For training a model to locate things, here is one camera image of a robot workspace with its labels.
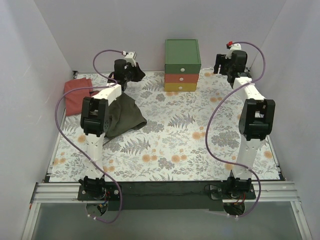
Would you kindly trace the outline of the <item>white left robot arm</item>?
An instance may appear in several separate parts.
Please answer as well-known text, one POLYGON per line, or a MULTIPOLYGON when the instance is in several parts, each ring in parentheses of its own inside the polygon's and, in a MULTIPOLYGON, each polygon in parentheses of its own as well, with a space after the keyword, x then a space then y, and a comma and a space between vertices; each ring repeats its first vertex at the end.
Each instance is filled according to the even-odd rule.
POLYGON ((110 85, 82 101, 80 126, 85 134, 86 153, 96 166, 89 167, 79 182, 95 200, 104 199, 108 195, 102 173, 105 137, 113 139, 147 124, 136 101, 124 92, 129 82, 137 83, 145 77, 138 63, 135 60, 115 60, 112 77, 117 81, 116 85, 110 85))

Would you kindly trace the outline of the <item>green red yellow drawer box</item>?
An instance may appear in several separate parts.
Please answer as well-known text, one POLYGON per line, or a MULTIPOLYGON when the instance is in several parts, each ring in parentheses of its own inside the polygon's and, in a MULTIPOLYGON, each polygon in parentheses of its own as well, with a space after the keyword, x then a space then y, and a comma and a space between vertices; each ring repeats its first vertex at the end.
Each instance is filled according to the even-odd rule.
POLYGON ((164 91, 194 92, 201 70, 197 39, 166 39, 164 91))

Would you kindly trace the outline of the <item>green top drawer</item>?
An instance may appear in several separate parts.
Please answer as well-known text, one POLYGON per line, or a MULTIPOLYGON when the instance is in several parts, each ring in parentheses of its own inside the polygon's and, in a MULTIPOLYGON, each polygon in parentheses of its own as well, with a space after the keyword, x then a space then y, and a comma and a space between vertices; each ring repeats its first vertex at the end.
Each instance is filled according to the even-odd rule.
POLYGON ((199 74, 200 64, 165 64, 166 74, 199 74))

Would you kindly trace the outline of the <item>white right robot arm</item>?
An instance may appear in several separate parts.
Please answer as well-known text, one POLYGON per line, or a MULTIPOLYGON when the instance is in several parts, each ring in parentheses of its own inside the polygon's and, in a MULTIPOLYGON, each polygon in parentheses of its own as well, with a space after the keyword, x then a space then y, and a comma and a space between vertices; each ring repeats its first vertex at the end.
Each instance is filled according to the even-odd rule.
POLYGON ((243 101, 238 122, 240 148, 236 162, 227 180, 217 186, 211 185, 211 195, 221 199, 237 199, 249 194, 255 198, 252 186, 252 168, 258 148, 271 133, 276 103, 265 98, 255 87, 251 75, 246 71, 248 55, 243 50, 229 50, 217 54, 214 73, 227 77, 227 82, 243 101))

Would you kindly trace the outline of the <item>red drawer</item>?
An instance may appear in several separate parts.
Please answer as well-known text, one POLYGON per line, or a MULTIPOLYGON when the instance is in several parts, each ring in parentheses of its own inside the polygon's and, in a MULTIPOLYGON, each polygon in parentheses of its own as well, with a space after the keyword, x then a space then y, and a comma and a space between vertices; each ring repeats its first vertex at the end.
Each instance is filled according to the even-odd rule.
POLYGON ((164 74, 165 83, 191 83, 196 84, 199 79, 199 74, 164 74))

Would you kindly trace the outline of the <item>yellow bottom drawer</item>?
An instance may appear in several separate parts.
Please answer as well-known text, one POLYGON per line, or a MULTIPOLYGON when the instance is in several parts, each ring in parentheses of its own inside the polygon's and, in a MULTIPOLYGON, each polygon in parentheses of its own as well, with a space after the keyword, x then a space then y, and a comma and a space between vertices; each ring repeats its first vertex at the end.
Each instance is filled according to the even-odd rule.
POLYGON ((195 92, 196 89, 196 83, 164 83, 165 92, 195 92))

